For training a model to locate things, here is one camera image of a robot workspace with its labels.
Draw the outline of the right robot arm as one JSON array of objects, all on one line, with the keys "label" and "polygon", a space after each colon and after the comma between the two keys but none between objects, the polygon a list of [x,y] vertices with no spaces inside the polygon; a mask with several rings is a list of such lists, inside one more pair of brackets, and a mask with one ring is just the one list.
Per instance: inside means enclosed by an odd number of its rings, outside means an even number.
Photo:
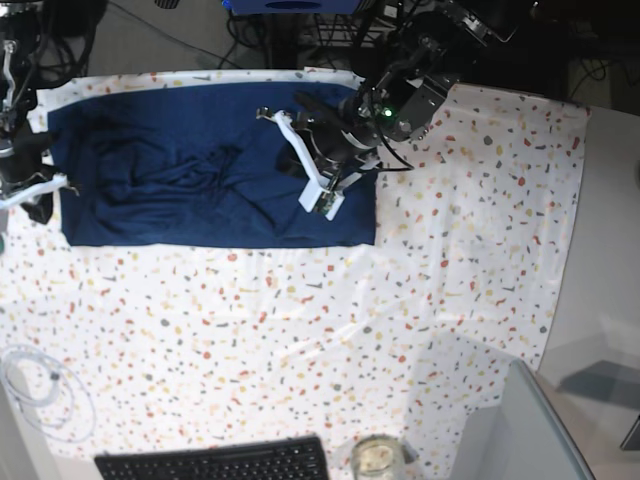
[{"label": "right robot arm", "polygon": [[86,67],[106,1],[3,1],[1,3],[1,210],[21,207],[47,224],[53,193],[77,188],[47,165],[43,154],[56,137],[35,133],[28,114],[37,92],[59,88]]}]

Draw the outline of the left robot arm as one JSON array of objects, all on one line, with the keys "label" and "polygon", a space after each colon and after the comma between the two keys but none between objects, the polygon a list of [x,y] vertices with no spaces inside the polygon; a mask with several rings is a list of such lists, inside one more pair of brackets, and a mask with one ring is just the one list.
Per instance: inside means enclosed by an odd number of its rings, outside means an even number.
[{"label": "left robot arm", "polygon": [[520,1],[439,1],[414,8],[376,49],[358,89],[331,106],[298,91],[292,121],[311,163],[329,179],[362,172],[380,148],[421,135],[483,50],[507,42],[525,16]]}]

